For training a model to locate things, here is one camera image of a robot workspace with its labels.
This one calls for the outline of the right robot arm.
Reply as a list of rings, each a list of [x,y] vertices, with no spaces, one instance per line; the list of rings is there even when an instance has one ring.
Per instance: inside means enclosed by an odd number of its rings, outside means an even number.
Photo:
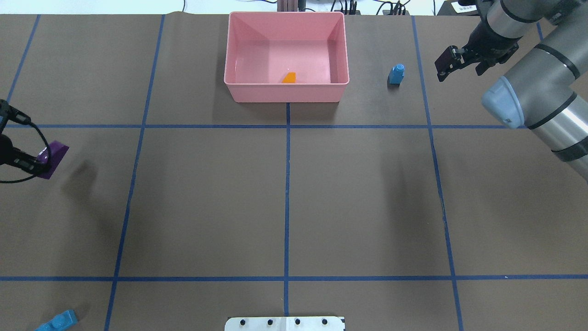
[[[473,63],[477,75],[506,63],[519,40],[544,18],[553,31],[489,88],[485,109],[508,128],[525,126],[551,153],[587,178],[587,101],[571,84],[587,72],[585,0],[492,0],[487,10],[475,4],[481,21],[465,46],[448,46],[435,61],[439,81]]]

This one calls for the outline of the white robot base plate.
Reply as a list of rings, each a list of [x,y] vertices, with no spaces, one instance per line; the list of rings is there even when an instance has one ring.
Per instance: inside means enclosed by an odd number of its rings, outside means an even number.
[[[338,316],[275,316],[227,319],[225,331],[345,331],[345,319]]]

